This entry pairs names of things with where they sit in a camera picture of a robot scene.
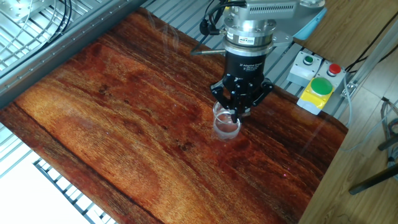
emergency stop button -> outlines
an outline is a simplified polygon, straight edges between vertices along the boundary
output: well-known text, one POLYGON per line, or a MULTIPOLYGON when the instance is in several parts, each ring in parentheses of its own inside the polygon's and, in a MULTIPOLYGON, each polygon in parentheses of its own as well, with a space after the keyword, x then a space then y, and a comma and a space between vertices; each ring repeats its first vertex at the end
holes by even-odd
POLYGON ((337 74, 341 72, 341 67, 338 64, 331 64, 329 66, 328 75, 331 77, 335 77, 337 74))

blue object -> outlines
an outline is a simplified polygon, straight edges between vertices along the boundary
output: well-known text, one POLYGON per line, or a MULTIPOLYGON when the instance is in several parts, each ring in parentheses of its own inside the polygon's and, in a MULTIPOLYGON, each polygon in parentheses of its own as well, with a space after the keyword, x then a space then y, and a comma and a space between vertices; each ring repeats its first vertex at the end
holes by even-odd
POLYGON ((299 40, 306 40, 312 34, 315 28, 317 28, 319 22, 322 20, 327 11, 328 10, 326 8, 323 8, 317 16, 315 16, 307 25, 294 34, 293 37, 299 40))

green button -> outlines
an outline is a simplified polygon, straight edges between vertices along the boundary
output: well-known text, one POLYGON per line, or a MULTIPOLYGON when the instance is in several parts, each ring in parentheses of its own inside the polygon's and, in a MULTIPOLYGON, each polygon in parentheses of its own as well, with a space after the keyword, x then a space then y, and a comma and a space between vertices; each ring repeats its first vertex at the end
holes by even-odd
POLYGON ((311 88, 319 95, 327 95, 333 90, 333 86, 326 78, 314 78, 311 82, 311 88))
POLYGON ((312 64, 312 62, 313 62, 313 58, 312 57, 310 57, 310 56, 306 56, 305 58, 304 58, 304 64, 306 64, 306 65, 311 65, 312 64))

wooden table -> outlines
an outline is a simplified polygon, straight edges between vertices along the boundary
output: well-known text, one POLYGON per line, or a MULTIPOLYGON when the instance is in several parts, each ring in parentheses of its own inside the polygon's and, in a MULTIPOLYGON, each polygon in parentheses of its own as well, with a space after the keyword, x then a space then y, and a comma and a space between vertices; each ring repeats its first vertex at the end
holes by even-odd
POLYGON ((119 223, 297 223, 347 129, 275 88, 213 132, 220 55, 146 10, 28 89, 0 122, 119 223))

wooden floor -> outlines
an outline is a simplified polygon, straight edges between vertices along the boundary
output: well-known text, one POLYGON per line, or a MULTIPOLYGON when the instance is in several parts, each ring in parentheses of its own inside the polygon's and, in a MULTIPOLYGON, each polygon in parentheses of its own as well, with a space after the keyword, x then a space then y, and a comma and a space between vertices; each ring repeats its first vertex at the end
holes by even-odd
MULTIPOLYGON (((304 45, 345 66, 359 56, 383 25, 398 11, 398 1, 327 2, 329 12, 325 23, 304 45)), ((372 71, 359 89, 353 100, 353 123, 342 148, 347 149, 361 142, 380 121, 381 97, 385 96, 391 101, 398 100, 397 62, 398 52, 395 52, 372 71)), ((348 110, 341 120, 348 120, 348 110)), ((348 193, 352 185, 386 169, 387 152, 376 149, 383 141, 384 133, 380 126, 357 150, 339 151, 300 223, 398 223, 398 181, 395 179, 385 181, 355 196, 348 193)))
POLYGON ((326 0, 326 7, 328 12, 320 25, 307 41, 299 43, 346 67, 398 11, 398 1, 326 0))

